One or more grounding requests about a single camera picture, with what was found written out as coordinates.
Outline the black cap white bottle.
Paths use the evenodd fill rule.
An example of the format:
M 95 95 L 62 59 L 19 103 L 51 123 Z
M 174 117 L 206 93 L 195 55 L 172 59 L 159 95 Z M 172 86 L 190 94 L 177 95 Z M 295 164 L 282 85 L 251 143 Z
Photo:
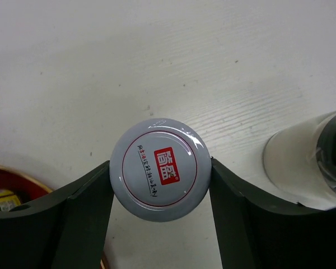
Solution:
M 269 180 L 297 203 L 336 207 L 336 111 L 274 134 L 263 161 Z

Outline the yellow label oil bottle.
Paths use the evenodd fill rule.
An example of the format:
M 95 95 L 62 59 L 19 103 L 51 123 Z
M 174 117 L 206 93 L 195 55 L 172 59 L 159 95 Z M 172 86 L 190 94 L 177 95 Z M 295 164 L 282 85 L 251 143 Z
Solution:
M 14 192 L 7 189 L 0 189 L 0 212 L 10 211 L 19 205 L 21 205 L 21 201 Z

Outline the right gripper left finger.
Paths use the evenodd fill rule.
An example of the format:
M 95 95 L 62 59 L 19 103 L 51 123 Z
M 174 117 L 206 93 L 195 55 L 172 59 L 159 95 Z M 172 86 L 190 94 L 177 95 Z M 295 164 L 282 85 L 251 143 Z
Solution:
M 0 212 L 0 268 L 108 268 L 113 189 L 104 162 L 79 179 Z

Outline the white lid jar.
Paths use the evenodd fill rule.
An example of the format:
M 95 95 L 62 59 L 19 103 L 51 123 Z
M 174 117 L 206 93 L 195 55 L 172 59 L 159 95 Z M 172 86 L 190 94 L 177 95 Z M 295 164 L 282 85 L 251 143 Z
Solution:
M 168 118 L 142 121 L 116 143 L 109 164 L 118 201 L 152 222 L 177 220 L 206 196 L 211 156 L 194 129 Z

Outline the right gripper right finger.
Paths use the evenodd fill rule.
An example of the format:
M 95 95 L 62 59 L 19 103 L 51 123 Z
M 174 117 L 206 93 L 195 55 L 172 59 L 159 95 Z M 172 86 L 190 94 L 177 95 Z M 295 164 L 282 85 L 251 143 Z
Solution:
M 209 193 L 223 268 L 336 268 L 336 208 L 278 198 L 212 159 Z

